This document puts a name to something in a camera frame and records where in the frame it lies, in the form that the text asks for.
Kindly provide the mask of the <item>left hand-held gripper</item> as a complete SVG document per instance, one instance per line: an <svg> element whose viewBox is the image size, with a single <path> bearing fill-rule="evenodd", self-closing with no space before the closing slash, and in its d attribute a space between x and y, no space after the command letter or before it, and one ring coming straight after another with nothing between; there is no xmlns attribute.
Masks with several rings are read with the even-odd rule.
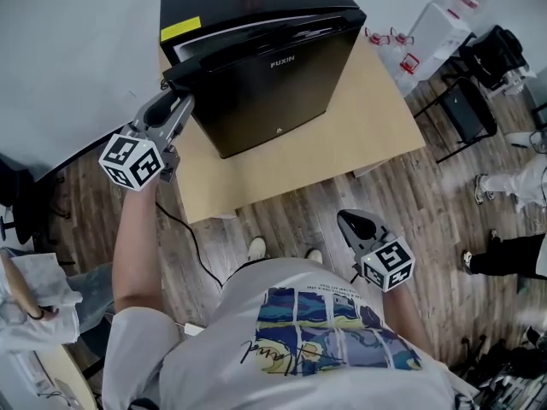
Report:
<svg viewBox="0 0 547 410"><path fill-rule="evenodd" d="M171 90L160 92L137 112L132 122L136 130L126 125L112 135L99 157L100 167L113 183L129 190L142 190L157 178L170 182L179 165L171 143L191 118L194 106L192 94L178 100ZM150 138L144 133L148 129Z"/></svg>

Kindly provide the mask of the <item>black folding chair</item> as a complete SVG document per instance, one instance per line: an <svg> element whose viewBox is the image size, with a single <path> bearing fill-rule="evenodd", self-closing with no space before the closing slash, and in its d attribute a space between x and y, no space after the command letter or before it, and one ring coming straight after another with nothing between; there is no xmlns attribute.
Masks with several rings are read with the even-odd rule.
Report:
<svg viewBox="0 0 547 410"><path fill-rule="evenodd" d="M454 82L444 92L413 115L416 119L420 115L425 114L443 141L444 146L449 148L443 140L440 130L436 127L427 112L434 106L439 106L444 111L451 125L453 125L461 138L459 142L460 147L455 151L450 151L448 155L437 159L437 165L449 160L480 141L497 135L497 120L479 87L469 78L456 77Z"/></svg>

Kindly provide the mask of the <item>wooden desk black legs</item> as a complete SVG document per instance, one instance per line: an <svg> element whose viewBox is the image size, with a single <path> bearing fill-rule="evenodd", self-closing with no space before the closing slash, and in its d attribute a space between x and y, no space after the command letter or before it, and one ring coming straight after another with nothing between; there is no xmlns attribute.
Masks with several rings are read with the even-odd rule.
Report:
<svg viewBox="0 0 547 410"><path fill-rule="evenodd" d="M98 405L73 357L57 345L39 351L0 353L0 408L98 410Z"/></svg>

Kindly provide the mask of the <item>black mesh office chair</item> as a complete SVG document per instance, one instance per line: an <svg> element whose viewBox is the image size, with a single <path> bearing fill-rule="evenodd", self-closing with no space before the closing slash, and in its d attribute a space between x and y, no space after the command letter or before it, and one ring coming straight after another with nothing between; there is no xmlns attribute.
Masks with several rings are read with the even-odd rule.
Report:
<svg viewBox="0 0 547 410"><path fill-rule="evenodd" d="M527 65L521 42L509 29L499 25L462 45L459 55L471 74L491 91L502 85L508 72Z"/></svg>

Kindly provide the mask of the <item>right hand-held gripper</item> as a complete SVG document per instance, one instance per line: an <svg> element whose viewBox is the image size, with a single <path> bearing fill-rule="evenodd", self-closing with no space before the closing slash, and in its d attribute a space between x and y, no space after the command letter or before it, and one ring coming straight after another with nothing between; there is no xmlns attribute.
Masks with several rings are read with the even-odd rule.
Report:
<svg viewBox="0 0 547 410"><path fill-rule="evenodd" d="M362 242L380 240L388 232L379 216L360 209L340 210L337 223L351 249ZM356 252L355 260L359 274L383 292L410 279L415 268L415 256L402 236L370 252Z"/></svg>

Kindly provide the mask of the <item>white water dispenser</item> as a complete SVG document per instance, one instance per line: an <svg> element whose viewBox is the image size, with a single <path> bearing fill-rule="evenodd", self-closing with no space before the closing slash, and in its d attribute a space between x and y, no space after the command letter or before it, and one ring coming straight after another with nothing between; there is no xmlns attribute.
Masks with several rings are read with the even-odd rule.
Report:
<svg viewBox="0 0 547 410"><path fill-rule="evenodd" d="M418 81L429 79L471 34L468 24L436 3L429 3L410 31L409 53L419 64Z"/></svg>

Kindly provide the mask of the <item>person's white printed t-shirt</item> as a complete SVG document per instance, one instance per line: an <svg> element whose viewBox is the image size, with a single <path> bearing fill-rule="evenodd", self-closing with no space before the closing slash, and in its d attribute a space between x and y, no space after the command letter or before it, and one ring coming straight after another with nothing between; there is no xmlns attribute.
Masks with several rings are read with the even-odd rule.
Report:
<svg viewBox="0 0 547 410"><path fill-rule="evenodd" d="M235 272L186 340L159 311L116 314L102 394L106 410L465 410L474 392L347 281L291 258Z"/></svg>

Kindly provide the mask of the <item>person's right forearm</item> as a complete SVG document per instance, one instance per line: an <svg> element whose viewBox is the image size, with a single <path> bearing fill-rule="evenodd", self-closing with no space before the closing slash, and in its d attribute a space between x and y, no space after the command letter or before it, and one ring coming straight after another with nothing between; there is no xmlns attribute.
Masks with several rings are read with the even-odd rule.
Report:
<svg viewBox="0 0 547 410"><path fill-rule="evenodd" d="M432 342L406 283L382 293L385 322L401 337L434 356Z"/></svg>

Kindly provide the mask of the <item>black mini fridge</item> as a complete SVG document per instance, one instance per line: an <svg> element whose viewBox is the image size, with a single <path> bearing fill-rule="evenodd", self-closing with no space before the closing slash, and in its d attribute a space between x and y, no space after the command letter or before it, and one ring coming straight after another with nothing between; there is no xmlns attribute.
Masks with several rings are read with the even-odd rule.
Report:
<svg viewBox="0 0 547 410"><path fill-rule="evenodd" d="M365 20L354 0L161 0L163 77L228 158L326 112Z"/></svg>

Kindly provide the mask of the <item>person's left forearm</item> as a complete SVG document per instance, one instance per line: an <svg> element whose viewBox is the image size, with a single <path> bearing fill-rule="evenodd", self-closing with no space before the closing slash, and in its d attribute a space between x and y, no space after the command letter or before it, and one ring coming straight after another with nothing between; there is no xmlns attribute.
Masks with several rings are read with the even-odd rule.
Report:
<svg viewBox="0 0 547 410"><path fill-rule="evenodd" d="M156 192L158 182L126 193L115 242L112 289L115 311L163 310L162 273L158 261Z"/></svg>

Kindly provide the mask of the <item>light wooden table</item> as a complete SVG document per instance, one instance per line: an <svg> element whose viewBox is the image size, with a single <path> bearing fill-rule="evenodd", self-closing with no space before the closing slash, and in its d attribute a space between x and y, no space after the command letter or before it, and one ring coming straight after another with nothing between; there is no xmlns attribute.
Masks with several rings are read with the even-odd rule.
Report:
<svg viewBox="0 0 547 410"><path fill-rule="evenodd" d="M327 111L279 138L221 159L194 120L174 141L189 223L308 185L372 168L425 141L372 45L359 36Z"/></svg>

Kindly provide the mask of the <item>clear water jug red cap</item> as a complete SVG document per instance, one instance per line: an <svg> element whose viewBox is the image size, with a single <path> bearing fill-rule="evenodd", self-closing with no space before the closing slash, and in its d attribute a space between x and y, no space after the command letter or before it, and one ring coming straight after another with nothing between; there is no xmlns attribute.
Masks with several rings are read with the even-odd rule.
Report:
<svg viewBox="0 0 547 410"><path fill-rule="evenodd" d="M409 95L419 83L416 77L418 66L420 61L411 53L407 53L395 69L394 81L403 97Z"/></svg>
<svg viewBox="0 0 547 410"><path fill-rule="evenodd" d="M391 37L389 35L379 34L372 32L368 27L365 28L365 36L368 39L368 43L374 49L378 56L384 56L391 50Z"/></svg>
<svg viewBox="0 0 547 410"><path fill-rule="evenodd" d="M390 46L393 54L403 53L409 46L415 43L413 36L407 36L398 32L393 26L390 30Z"/></svg>

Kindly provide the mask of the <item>black equipment pile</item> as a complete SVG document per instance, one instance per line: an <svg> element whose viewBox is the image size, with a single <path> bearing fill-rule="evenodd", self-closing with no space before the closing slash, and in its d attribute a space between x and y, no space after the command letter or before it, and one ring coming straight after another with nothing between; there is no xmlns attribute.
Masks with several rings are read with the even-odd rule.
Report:
<svg viewBox="0 0 547 410"><path fill-rule="evenodd" d="M453 372L478 390L477 410L547 410L547 331L526 329L523 342L508 348L501 339L487 352L486 336L476 347L468 337L461 344L465 359Z"/></svg>

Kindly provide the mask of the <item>person's left shoe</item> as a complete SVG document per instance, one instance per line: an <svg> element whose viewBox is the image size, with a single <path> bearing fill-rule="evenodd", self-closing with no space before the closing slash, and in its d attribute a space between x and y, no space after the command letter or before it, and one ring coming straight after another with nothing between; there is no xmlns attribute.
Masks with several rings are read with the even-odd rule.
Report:
<svg viewBox="0 0 547 410"><path fill-rule="evenodd" d="M267 246L263 237L255 237L252 239L247 253L248 261L259 261L266 258Z"/></svg>

